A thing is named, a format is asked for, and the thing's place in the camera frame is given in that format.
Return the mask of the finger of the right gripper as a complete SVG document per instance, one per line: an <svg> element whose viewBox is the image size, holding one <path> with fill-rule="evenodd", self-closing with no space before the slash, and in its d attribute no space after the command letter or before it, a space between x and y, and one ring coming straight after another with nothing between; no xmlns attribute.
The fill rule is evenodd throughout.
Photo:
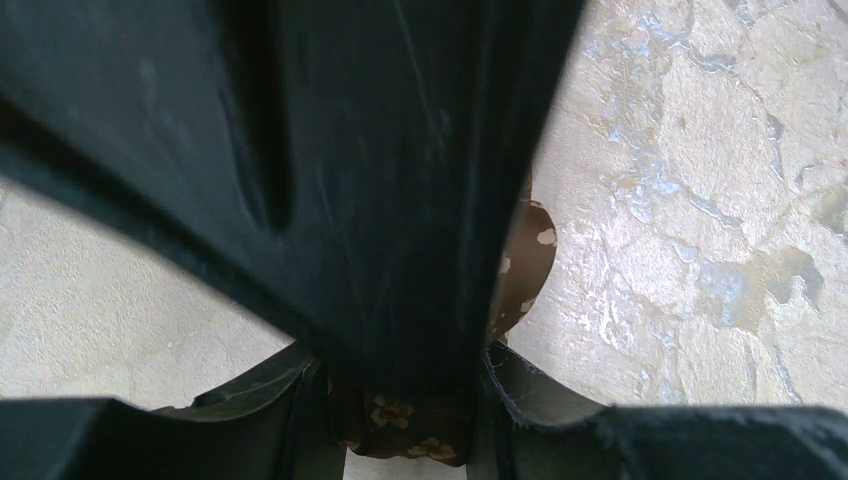
<svg viewBox="0 0 848 480"><path fill-rule="evenodd" d="M1 171L358 384L477 377L580 1L5 1Z"/></svg>

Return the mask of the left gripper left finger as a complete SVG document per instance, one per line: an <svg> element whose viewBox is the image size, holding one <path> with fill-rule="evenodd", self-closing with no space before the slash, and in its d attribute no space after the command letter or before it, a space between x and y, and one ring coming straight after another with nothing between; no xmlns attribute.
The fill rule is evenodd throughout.
<svg viewBox="0 0 848 480"><path fill-rule="evenodd" d="M157 414L201 428L185 479L340 479L345 450L328 424L326 369L294 342L246 372Z"/></svg>

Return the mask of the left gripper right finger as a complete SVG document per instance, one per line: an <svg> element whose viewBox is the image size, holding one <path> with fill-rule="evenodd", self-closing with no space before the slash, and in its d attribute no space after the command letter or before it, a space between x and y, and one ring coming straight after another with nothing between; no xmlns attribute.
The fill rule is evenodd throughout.
<svg viewBox="0 0 848 480"><path fill-rule="evenodd" d="M604 479L607 453L585 421L604 406L500 341L483 357L469 479Z"/></svg>

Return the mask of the brown floral tie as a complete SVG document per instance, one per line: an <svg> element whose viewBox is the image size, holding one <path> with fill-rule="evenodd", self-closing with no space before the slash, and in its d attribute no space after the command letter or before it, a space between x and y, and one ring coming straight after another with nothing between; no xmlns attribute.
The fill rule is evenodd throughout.
<svg viewBox="0 0 848 480"><path fill-rule="evenodd" d="M530 311L556 251L555 225L543 204L532 198L532 180L527 179L502 255L485 348L504 342ZM333 371L327 373L327 392L331 434L353 453L377 459L429 458L451 467L466 462L476 410L470 396L393 399L358 388Z"/></svg>

